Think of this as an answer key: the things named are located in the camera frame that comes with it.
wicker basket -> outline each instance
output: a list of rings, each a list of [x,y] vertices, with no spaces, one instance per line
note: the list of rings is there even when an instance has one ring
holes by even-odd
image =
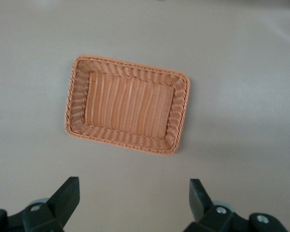
[[[81,55],[72,66],[65,129],[82,139],[173,154],[189,86],[181,72]]]

gray table surface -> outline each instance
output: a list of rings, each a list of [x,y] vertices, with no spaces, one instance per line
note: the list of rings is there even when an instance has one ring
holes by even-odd
[[[290,231],[290,1],[0,0],[0,208],[79,176],[67,232],[180,232],[189,179]],[[93,54],[191,79],[170,157],[70,137],[71,65]]]

orange woven basket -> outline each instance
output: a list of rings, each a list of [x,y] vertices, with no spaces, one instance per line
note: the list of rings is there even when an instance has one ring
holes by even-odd
[[[81,55],[72,66],[65,129],[82,139],[171,155],[189,87],[181,72]]]

metal screw head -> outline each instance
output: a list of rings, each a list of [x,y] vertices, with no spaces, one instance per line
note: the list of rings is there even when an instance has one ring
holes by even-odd
[[[263,216],[263,215],[258,215],[258,216],[257,216],[257,220],[258,220],[259,222],[261,222],[261,223],[265,223],[265,224],[267,224],[267,223],[270,222],[269,219],[267,219],[267,217],[265,217],[265,216]]]
[[[40,209],[40,207],[41,207],[41,205],[35,205],[35,206],[33,206],[31,209],[30,209],[30,211],[38,211],[39,209]]]
[[[220,214],[226,214],[227,210],[223,207],[217,207],[216,211]]]

